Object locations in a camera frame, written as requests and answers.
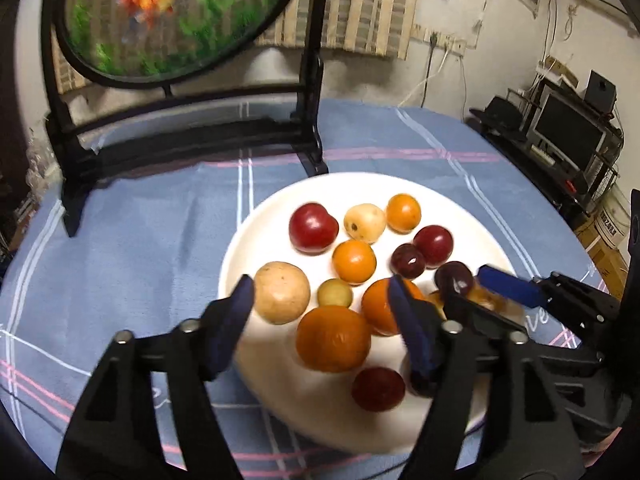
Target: black speaker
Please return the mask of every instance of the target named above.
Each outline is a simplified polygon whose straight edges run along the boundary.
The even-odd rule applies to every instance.
[[[602,115],[608,115],[612,113],[613,105],[616,103],[616,86],[591,70],[584,101]]]

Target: monitor screen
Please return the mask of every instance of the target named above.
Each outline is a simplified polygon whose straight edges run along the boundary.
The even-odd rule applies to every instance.
[[[535,129],[581,171],[588,169],[603,136],[595,124],[553,94],[546,100]]]

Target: plaid tablecloth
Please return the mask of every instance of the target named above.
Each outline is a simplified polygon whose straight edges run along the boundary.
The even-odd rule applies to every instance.
[[[248,115],[249,105],[238,113]],[[329,100],[319,126],[331,172],[373,171],[428,186],[478,218],[519,275],[558,270],[604,288],[555,210],[464,124],[427,110]],[[64,231],[57,190],[45,198],[0,293],[0,399],[51,468],[74,403],[113,334],[153,335],[199,316],[216,297],[220,263],[242,220],[305,178],[294,155],[252,155],[96,189],[75,238]],[[539,342],[577,345],[542,309],[527,312],[527,329]],[[181,465],[162,375],[154,384],[166,459]],[[406,458],[350,456],[310,442],[271,416],[233,368],[208,391],[246,478],[354,480]],[[479,439],[479,432],[467,438],[460,464],[475,459]]]

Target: silver bolt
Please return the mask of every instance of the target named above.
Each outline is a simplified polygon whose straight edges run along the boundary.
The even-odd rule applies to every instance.
[[[509,339],[511,342],[516,343],[516,345],[524,345],[529,340],[529,337],[519,330],[514,330],[509,334]]]
[[[450,334],[459,334],[462,332],[462,325],[453,319],[449,319],[442,324],[442,329]]]
[[[195,332],[199,328],[199,319],[185,319],[182,323],[180,323],[180,330],[182,330],[185,334]]]
[[[124,345],[124,343],[128,343],[132,339],[133,332],[131,330],[120,330],[119,332],[116,332],[115,336],[113,336],[113,340],[121,345]]]

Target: white plate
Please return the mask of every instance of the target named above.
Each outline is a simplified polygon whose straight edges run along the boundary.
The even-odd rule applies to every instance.
[[[415,182],[373,173],[332,173],[302,180],[270,196],[244,221],[231,240],[220,272],[218,295],[227,297],[242,274],[254,276],[267,262],[283,261],[298,266],[311,284],[308,310],[317,306],[315,291],[330,277],[332,248],[319,256],[294,250],[289,241],[289,217],[303,203],[319,202],[340,224],[334,242],[347,240],[342,219],[347,209],[360,203],[382,208],[397,193],[408,193],[422,207],[422,221],[413,233],[399,235],[389,229],[372,245],[378,259],[373,277],[353,289],[352,308],[375,280],[390,276],[388,259],[402,243],[410,242],[419,228],[440,224],[451,231],[451,260],[466,263],[476,272],[484,264],[514,273],[498,242],[482,224],[455,202]],[[434,271],[415,280],[425,292],[435,290]],[[294,347],[298,320],[274,326],[253,313],[238,343],[236,362],[243,379],[260,401],[294,430],[312,439],[349,452],[395,453],[409,450],[420,432],[429,399],[407,394],[404,401],[386,413],[369,413],[351,399],[351,382],[357,370],[324,374],[303,367]],[[365,367],[382,365],[400,371],[406,350],[400,336],[372,339]],[[476,387],[468,429],[482,422],[486,411],[486,381]]]

